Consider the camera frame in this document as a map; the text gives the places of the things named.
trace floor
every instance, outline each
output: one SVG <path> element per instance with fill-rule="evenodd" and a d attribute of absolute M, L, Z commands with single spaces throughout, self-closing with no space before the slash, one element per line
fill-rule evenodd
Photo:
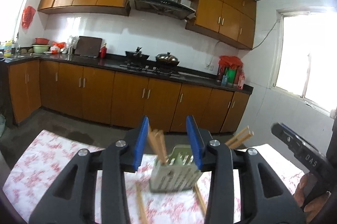
<path fill-rule="evenodd" d="M 122 127 L 88 122 L 40 108 L 19 127 L 6 128 L 0 138 L 0 151 L 10 169 L 42 130 L 102 148 L 124 138 L 126 132 Z M 216 136 L 222 143 L 231 137 L 232 135 Z M 165 135 L 165 142 L 169 153 L 177 144 L 188 144 L 188 137 L 186 134 L 169 133 Z M 144 153 L 153 154 L 149 144 L 146 144 Z"/>

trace range hood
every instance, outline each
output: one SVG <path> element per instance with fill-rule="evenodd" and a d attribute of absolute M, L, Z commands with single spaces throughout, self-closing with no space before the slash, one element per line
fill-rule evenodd
<path fill-rule="evenodd" d="M 178 0 L 129 0 L 131 8 L 147 11 L 176 19 L 192 19 L 195 10 L 178 3 Z"/>

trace countertop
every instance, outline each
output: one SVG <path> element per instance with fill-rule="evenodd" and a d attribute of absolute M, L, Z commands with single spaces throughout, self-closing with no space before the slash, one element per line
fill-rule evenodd
<path fill-rule="evenodd" d="M 206 76 L 199 76 L 199 75 L 193 74 L 193 70 L 190 70 L 190 69 L 189 69 L 189 72 L 180 71 L 179 76 L 175 76 L 175 75 L 165 76 L 165 75 L 159 75 L 159 74 L 156 74 L 153 72 L 147 72 L 147 71 L 134 71 L 126 67 L 121 67 L 120 64 L 124 63 L 124 61 L 120 59 L 89 58 L 89 57 L 82 57 L 82 56 L 77 56 L 77 55 L 66 55 L 66 54 L 58 54 L 58 55 L 43 54 L 43 55 L 25 57 L 25 58 L 14 59 L 14 60 L 5 59 L 4 63 L 7 65 L 12 65 L 12 64 L 23 63 L 26 61 L 31 61 L 34 59 L 65 62 L 65 63 L 76 64 L 76 65 L 81 65 L 81 66 L 89 66 L 89 67 L 107 69 L 107 70 L 112 70 L 112 71 L 120 71 L 120 72 L 125 72 L 128 74 L 147 76 L 150 78 L 168 80 L 168 81 L 179 82 L 179 83 L 188 83 L 192 85 L 216 88 L 216 89 L 226 90 L 230 92 L 241 92 L 241 93 L 246 93 L 249 95 L 252 94 L 253 92 L 253 87 L 246 85 L 246 84 L 244 85 L 242 90 L 235 88 L 235 87 L 230 87 L 230 86 L 221 86 L 221 84 L 217 82 L 214 78 L 211 78 L 211 77 L 208 78 Z"/>

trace metal screw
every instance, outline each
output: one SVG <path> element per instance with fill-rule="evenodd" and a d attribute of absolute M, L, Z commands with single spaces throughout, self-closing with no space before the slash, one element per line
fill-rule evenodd
<path fill-rule="evenodd" d="M 116 142 L 117 147 L 124 147 L 126 145 L 126 142 L 124 140 L 119 140 Z"/>
<path fill-rule="evenodd" d="M 249 153 L 251 156 L 254 156 L 254 155 L 257 154 L 257 150 L 254 149 L 254 148 L 250 148 L 250 149 L 248 149 L 248 153 Z"/>
<path fill-rule="evenodd" d="M 88 150 L 87 149 L 81 149 L 78 152 L 80 157 L 86 156 L 88 154 Z"/>
<path fill-rule="evenodd" d="M 217 139 L 212 139 L 210 140 L 210 145 L 213 147 L 219 146 L 220 145 L 220 141 L 218 141 Z"/>

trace tablecloth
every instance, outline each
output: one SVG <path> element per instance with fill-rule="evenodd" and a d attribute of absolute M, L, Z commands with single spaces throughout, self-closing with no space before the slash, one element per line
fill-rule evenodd
<path fill-rule="evenodd" d="M 79 143 L 43 130 L 29 145 L 9 174 L 3 190 L 22 218 L 28 222 L 33 209 L 55 180 L 61 170 L 80 149 L 91 152 L 102 148 Z M 289 191 L 293 194 L 303 172 L 286 160 L 268 144 L 255 147 L 275 170 Z M 149 191 L 149 178 L 155 156 L 144 155 L 142 164 L 135 174 L 125 173 L 125 187 L 132 224 L 140 224 L 136 201 L 135 182 L 140 181 L 143 202 L 149 224 L 173 224 L 204 222 L 198 201 L 194 193 L 184 191 L 172 194 L 152 194 Z M 102 172 L 97 174 L 95 196 L 95 221 L 101 223 L 100 193 Z M 211 173 L 203 173 L 198 180 L 200 192 L 207 203 Z M 240 182 L 234 172 L 235 206 L 234 222 L 240 221 Z"/>

